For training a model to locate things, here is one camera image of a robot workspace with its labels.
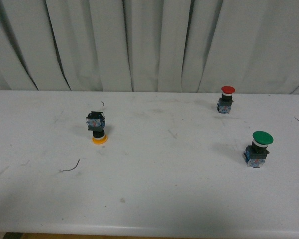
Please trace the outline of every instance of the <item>floor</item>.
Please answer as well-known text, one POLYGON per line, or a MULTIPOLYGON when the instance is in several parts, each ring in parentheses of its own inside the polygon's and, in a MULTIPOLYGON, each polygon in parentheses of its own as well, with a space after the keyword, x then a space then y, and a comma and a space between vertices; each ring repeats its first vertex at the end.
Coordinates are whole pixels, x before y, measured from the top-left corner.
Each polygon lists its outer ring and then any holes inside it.
POLYGON ((7 233, 3 239, 167 239, 149 237, 118 237, 96 235, 71 235, 71 234, 40 234, 40 233, 7 233))

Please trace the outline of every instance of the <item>scuff mark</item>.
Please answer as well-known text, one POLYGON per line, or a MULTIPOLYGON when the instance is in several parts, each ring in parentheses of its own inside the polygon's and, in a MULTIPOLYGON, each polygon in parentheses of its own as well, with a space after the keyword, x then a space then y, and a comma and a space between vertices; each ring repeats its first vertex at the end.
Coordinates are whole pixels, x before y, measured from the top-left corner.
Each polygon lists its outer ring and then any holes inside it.
POLYGON ((163 113, 164 111, 161 109, 152 109, 154 113, 163 113))
POLYGON ((20 166, 26 166, 29 162, 30 160, 28 160, 26 164, 21 164, 20 166))
POLYGON ((98 151, 98 153, 102 156, 105 155, 105 153, 103 151, 98 151))
POLYGON ((138 117, 138 118, 141 118, 141 119, 149 119, 150 118, 150 115, 147 114, 146 112, 144 111, 140 111, 140 112, 134 112, 135 116, 138 117))
POLYGON ((173 133, 171 133, 170 129, 167 130, 167 131, 168 131, 168 133, 170 133, 170 135, 171 135, 174 139, 177 139, 177 134, 173 134, 173 133))
POLYGON ((79 177, 81 176, 83 173, 82 172, 78 172, 77 174, 75 174, 75 177, 79 177))
POLYGON ((54 116, 55 120, 54 120, 54 124, 56 124, 56 122, 59 120, 59 116, 54 116))
POLYGON ((4 170, 2 170, 2 171, 0 172, 0 175, 2 175, 4 172, 6 172, 8 168, 10 168, 10 166, 5 167, 4 170))

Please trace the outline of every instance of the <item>table surface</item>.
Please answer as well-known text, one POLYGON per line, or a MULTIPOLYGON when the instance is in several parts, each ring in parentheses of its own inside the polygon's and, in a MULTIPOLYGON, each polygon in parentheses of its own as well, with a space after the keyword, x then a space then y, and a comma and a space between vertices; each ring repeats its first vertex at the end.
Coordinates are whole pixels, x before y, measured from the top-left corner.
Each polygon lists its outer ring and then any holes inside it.
POLYGON ((0 91, 0 231, 299 238, 299 95, 220 96, 0 91), (250 168, 258 130, 274 143, 250 168))

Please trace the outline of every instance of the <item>small wire piece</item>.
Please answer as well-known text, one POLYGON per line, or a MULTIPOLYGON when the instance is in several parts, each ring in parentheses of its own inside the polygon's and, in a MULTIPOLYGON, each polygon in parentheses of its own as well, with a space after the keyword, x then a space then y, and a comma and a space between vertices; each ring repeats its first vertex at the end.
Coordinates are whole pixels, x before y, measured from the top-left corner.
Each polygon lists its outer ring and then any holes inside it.
POLYGON ((294 117, 294 118, 299 122, 299 120, 296 117, 294 117))
POLYGON ((72 171, 73 169, 75 169, 75 168, 79 165, 79 162, 80 162, 80 160, 78 161, 78 163, 75 165, 74 168, 69 169, 69 170, 60 170, 60 173, 62 173, 62 172, 67 172, 67 171, 72 171))

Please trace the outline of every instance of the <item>white curtain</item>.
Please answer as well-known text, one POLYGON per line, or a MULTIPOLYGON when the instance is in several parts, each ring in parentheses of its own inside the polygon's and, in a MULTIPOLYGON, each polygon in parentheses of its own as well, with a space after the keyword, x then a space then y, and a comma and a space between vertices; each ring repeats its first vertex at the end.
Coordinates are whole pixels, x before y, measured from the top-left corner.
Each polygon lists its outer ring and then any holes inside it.
POLYGON ((0 0, 0 89, 299 94, 299 0, 0 0))

